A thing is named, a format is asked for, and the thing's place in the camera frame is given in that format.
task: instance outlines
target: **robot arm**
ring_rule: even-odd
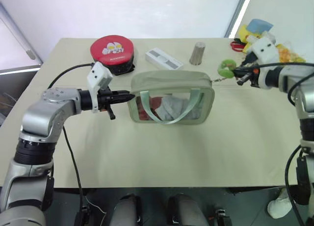
[[[275,63],[278,61],[278,51],[267,38],[261,38],[251,46],[251,52],[245,61],[258,64]],[[294,106],[300,120],[302,139],[300,146],[305,156],[297,159],[297,179],[300,195],[303,194],[305,202],[309,204],[307,225],[314,225],[314,67],[308,66],[274,66],[259,68],[240,67],[233,70],[234,76],[239,78],[237,83],[243,85],[251,81],[251,86],[262,89],[279,88],[281,92],[288,93],[292,89]]]
[[[42,211],[52,203],[52,155],[66,119],[82,110],[107,110],[114,119],[110,105],[134,97],[129,91],[110,91],[111,79],[110,71],[96,63],[88,77],[89,90],[51,88],[28,108],[0,194],[0,226],[46,225]]]

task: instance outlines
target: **white wall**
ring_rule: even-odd
[[[223,37],[239,0],[1,0],[45,60],[61,37]]]
[[[292,49],[314,62],[314,0],[251,0],[241,25],[252,19],[274,24],[277,43],[291,42]]]
[[[0,18],[0,73],[1,70],[36,65],[14,38]]]

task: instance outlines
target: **white shoe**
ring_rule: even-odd
[[[279,197],[271,201],[267,206],[267,211],[273,219],[284,217],[291,211],[292,205],[288,197],[286,188],[282,189]]]

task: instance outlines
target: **yellow object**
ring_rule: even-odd
[[[279,52],[279,61],[281,63],[287,62],[305,62],[305,59],[300,57],[297,53],[292,52],[282,44],[276,45]]]
[[[247,53],[247,51],[248,51],[248,49],[251,47],[251,45],[252,45],[252,43],[248,42],[248,43],[245,45],[245,47],[244,47],[244,49],[242,50],[242,52],[243,52],[243,53]]]
[[[247,38],[249,35],[256,36],[257,38],[260,38],[260,37],[261,37],[261,35],[258,34],[258,33],[252,33],[252,32],[250,32],[250,31],[248,31],[248,30],[246,29],[246,27],[247,27],[247,25],[243,25],[243,26],[240,27],[239,36],[240,36],[241,42],[243,42],[243,43],[248,43],[247,40],[246,40],[246,38]]]

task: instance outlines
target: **green object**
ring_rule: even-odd
[[[218,73],[222,77],[225,78],[232,78],[234,77],[233,70],[236,68],[236,62],[234,62],[232,59],[226,59],[221,62],[218,68]]]
[[[209,115],[213,100],[214,90],[211,87],[211,79],[206,73],[190,71],[152,71],[136,74],[131,81],[131,93],[135,98],[128,102],[130,116],[137,123],[160,123],[196,125],[204,122]],[[189,94],[186,99],[186,106],[173,120],[161,120],[157,117],[157,109],[150,107],[151,98],[160,95],[171,96]],[[149,120],[141,120],[139,117],[138,103],[141,103]],[[193,109],[199,111],[199,116],[194,119],[185,118]]]

